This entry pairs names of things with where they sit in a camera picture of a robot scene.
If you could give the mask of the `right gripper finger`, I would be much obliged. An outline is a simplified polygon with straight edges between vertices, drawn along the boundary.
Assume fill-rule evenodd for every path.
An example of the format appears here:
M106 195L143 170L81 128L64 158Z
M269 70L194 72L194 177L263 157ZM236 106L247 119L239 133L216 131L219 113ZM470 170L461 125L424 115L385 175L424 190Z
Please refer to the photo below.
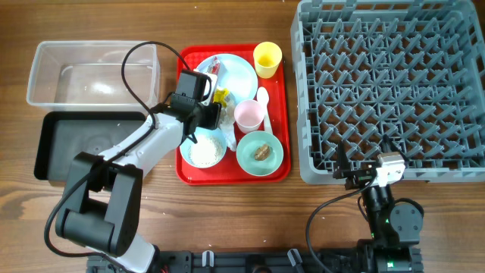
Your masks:
M387 134L383 135L381 149L383 153L397 152L404 159L404 163L409 163L408 157L393 143Z
M333 178L347 178L350 171L351 165L346 155L345 144L340 140L337 146L336 170L333 173Z

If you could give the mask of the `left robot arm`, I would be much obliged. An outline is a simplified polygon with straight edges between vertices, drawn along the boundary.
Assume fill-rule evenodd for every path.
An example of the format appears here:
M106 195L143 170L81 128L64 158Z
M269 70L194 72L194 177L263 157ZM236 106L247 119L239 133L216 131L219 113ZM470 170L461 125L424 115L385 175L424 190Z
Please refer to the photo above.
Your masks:
M184 141L197 141L196 129L217 127L222 105L180 94L149 109L146 122L116 146L92 155L79 153L71 163L63 196L45 226L45 244L60 256L50 231L88 248L125 272L155 272L159 249L138 233L144 177Z

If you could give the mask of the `yellow plastic cup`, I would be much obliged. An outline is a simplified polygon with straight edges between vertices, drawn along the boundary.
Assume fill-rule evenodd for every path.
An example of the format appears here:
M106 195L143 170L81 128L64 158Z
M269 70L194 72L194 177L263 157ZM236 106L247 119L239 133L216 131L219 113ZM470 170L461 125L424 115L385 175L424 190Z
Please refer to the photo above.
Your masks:
M263 79L273 77L283 58L281 48L274 42L261 42L253 51L255 72Z

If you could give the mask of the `teal bowl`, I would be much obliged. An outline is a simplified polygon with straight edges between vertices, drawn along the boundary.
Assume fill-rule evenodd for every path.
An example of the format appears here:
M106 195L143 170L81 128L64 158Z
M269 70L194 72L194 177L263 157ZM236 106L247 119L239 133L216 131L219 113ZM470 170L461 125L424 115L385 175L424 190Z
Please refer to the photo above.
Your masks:
M271 133L257 130L246 134L236 148L236 159L246 173L264 177L283 163L283 146Z

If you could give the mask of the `grey dishwasher rack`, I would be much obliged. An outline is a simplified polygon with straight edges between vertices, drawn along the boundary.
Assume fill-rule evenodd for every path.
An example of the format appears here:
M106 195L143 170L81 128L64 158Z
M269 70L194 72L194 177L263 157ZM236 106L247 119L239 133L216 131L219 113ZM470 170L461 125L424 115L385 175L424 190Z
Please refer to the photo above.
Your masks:
M290 29L299 170L332 184L388 137L407 180L484 179L484 37L470 1L303 1Z

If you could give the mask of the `white tissue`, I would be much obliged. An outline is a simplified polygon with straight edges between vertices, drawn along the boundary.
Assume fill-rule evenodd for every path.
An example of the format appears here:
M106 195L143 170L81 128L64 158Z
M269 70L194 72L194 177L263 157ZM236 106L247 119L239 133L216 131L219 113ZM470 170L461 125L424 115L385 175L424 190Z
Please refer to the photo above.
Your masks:
M236 136L234 130L234 110L235 105L233 102L228 102L225 108L221 110L221 117L218 127L221 129L224 138L226 140L227 147L232 151L236 151Z

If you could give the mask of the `brown food scrap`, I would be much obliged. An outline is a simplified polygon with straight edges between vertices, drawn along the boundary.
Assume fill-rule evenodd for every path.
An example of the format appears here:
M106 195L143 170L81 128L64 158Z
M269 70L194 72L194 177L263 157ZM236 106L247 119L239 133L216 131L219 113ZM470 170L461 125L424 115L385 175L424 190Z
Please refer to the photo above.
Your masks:
M270 154L271 154L271 147L268 144L264 144L255 150L254 160L264 161L270 156Z

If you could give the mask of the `light blue plate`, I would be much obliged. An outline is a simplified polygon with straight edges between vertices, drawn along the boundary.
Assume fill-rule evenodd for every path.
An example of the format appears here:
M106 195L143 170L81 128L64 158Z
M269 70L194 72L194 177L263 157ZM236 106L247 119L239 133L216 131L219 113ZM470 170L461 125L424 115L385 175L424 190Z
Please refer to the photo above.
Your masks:
M217 54L203 60L196 70L206 72L214 58L221 63L215 86L227 88L236 104L254 99L258 89L258 77L250 63L237 55Z

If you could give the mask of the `yellow snack wrapper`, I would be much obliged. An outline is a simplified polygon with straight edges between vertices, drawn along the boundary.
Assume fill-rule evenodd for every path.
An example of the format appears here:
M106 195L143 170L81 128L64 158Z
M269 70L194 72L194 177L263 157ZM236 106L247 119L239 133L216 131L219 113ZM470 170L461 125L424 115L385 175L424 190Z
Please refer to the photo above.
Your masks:
M232 102L232 94L227 88L218 87L214 91L213 102L219 103L223 108L226 108Z

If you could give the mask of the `light blue rice bowl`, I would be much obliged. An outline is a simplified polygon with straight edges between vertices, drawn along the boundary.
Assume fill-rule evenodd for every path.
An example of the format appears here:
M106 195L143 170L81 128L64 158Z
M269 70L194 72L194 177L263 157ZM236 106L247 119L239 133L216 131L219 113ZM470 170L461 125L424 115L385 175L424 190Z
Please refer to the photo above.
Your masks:
M214 167L222 160L227 151L222 131L198 127L194 136L197 143L187 139L179 147L183 159L195 168Z

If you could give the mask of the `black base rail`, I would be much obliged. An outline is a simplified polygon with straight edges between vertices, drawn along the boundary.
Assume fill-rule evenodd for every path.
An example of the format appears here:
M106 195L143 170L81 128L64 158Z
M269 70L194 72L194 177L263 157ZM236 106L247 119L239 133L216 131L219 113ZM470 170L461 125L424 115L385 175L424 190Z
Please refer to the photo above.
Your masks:
M332 272L424 273L421 251L415 248L373 250L369 246L349 249L321 249L320 262ZM285 253L161 252L150 272L170 273L295 273L322 272L308 253L290 249Z

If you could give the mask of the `clear plastic bin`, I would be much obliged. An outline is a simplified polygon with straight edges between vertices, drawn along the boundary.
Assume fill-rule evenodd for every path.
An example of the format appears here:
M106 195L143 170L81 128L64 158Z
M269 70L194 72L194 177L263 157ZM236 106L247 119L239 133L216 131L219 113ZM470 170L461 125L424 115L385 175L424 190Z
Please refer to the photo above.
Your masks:
M26 101L46 111L146 110L127 91L121 76L148 106L158 103L161 66L157 47L138 41L77 40L38 44L30 70Z

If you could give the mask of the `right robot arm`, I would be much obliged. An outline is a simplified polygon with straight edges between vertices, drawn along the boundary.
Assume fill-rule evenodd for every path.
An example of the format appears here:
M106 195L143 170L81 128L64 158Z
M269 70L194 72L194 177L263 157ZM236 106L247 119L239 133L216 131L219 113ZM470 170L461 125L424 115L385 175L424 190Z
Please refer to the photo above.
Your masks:
M354 170L345 145L337 146L336 179L345 179L347 190L360 194L360 210L366 214L370 240L359 240L342 265L343 272L410 272L424 270L420 232L423 207L412 199L393 197L391 185L403 178L408 158L385 135L382 153L365 169Z

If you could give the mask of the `red snack wrapper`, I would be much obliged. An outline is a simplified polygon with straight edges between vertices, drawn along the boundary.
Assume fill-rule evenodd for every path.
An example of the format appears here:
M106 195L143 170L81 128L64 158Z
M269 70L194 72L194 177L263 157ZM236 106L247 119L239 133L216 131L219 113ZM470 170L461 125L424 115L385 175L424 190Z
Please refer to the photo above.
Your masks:
M218 57L213 57L211 63L207 67L206 72L213 75L218 75L221 70L221 61Z

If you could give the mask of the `pink plastic cup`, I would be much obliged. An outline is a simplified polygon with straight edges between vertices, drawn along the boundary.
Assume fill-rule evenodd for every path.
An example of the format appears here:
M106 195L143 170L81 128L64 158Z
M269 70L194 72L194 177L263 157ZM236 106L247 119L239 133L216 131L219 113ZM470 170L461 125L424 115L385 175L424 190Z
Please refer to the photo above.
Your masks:
M264 119L264 111L257 101L245 100L236 106L234 117L242 133L251 133L260 127Z

